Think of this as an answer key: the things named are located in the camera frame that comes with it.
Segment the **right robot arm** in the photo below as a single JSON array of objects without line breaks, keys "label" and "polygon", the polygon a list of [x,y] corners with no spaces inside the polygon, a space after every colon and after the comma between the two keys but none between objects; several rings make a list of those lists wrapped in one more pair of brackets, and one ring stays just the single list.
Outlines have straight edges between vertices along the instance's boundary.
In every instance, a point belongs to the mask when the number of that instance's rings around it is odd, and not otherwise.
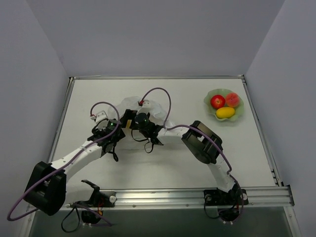
[{"label": "right robot arm", "polygon": [[120,122],[123,128],[138,130],[152,146],[185,144],[197,160],[208,165],[220,190],[220,200],[229,204],[237,198],[234,189],[237,181],[232,177],[232,166],[223,153],[222,139],[201,121],[165,128],[150,121],[148,114],[127,109]]}]

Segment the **orange fake peach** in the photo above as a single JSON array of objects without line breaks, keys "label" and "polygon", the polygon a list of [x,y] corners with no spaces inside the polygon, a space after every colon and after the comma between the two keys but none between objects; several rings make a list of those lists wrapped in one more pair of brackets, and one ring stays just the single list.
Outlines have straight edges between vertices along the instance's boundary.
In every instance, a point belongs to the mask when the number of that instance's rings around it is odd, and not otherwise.
[{"label": "orange fake peach", "polygon": [[232,107],[232,108],[237,107],[240,103],[239,96],[234,92],[227,94],[225,97],[225,100],[226,100],[227,106]]}]

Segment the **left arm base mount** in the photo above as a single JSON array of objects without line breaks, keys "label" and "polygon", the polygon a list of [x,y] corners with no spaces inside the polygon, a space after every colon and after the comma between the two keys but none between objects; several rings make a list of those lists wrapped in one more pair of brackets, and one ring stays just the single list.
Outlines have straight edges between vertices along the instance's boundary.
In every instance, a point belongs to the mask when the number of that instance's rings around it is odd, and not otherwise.
[{"label": "left arm base mount", "polygon": [[89,185],[93,189],[93,192],[89,199],[79,201],[78,204],[87,208],[93,208],[93,207],[97,208],[96,211],[92,211],[92,212],[83,211],[81,213],[81,219],[84,223],[98,226],[98,223],[101,220],[101,218],[96,216],[95,213],[97,213],[100,216],[103,216],[103,210],[101,210],[101,208],[115,207],[115,202],[117,200],[116,192],[114,191],[101,192],[100,187],[97,186],[96,184],[88,180],[81,180],[81,182]]}]

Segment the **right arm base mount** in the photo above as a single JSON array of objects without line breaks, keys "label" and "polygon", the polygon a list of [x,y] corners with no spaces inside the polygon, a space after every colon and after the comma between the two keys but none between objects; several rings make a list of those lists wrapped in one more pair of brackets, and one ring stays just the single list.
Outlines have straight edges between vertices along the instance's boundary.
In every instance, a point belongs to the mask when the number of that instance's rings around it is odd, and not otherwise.
[{"label": "right arm base mount", "polygon": [[[220,189],[204,190],[203,195],[203,210],[206,216],[212,220],[220,220],[223,224],[232,225],[241,216],[245,206],[249,205],[246,190],[237,185],[228,192]],[[217,214],[211,216],[206,210],[207,207],[217,207]]]}]

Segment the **white plastic bag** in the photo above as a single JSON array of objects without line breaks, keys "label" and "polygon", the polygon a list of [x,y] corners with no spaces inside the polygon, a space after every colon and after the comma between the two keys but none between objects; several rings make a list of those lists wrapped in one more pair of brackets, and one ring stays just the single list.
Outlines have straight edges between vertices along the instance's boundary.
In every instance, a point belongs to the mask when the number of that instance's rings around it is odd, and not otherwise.
[{"label": "white plastic bag", "polygon": [[119,118],[123,116],[126,109],[136,110],[141,113],[148,114],[151,122],[151,128],[145,130],[133,130],[129,128],[121,128],[125,137],[122,138],[117,148],[121,151],[136,151],[142,149],[142,144],[149,142],[153,145],[161,146],[162,143],[158,140],[158,132],[163,129],[163,124],[172,125],[172,121],[166,119],[167,111],[162,106],[153,100],[149,100],[152,108],[142,109],[138,102],[141,100],[140,97],[132,96],[124,98],[121,103],[116,105],[116,109],[119,113]]}]

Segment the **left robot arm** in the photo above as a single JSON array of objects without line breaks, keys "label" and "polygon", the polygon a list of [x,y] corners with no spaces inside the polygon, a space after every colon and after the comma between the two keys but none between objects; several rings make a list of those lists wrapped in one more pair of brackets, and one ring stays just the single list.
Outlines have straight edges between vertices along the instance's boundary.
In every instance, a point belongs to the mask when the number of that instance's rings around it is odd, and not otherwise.
[{"label": "left robot arm", "polygon": [[117,142],[125,137],[119,120],[104,121],[106,126],[95,127],[93,135],[73,152],[52,163],[41,161],[36,164],[23,200],[49,216],[57,213],[63,205],[75,202],[80,191],[68,194],[68,181],[91,162],[111,153]]}]

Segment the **yellow fake mango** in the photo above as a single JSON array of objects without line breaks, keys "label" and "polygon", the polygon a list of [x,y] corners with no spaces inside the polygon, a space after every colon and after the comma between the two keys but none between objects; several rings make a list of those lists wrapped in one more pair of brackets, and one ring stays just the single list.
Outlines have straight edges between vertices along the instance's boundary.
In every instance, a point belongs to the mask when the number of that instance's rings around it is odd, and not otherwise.
[{"label": "yellow fake mango", "polygon": [[232,107],[221,107],[216,111],[216,117],[219,119],[228,119],[234,116],[236,113]]}]

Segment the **red fake apple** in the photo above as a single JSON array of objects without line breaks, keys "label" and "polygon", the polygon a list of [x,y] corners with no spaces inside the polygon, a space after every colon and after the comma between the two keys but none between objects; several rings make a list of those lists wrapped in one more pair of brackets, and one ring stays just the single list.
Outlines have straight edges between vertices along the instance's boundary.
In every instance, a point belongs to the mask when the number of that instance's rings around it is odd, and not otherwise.
[{"label": "red fake apple", "polygon": [[212,106],[212,108],[214,109],[220,109],[222,107],[225,106],[225,98],[222,95],[214,95],[211,99],[210,99],[210,105]]}]

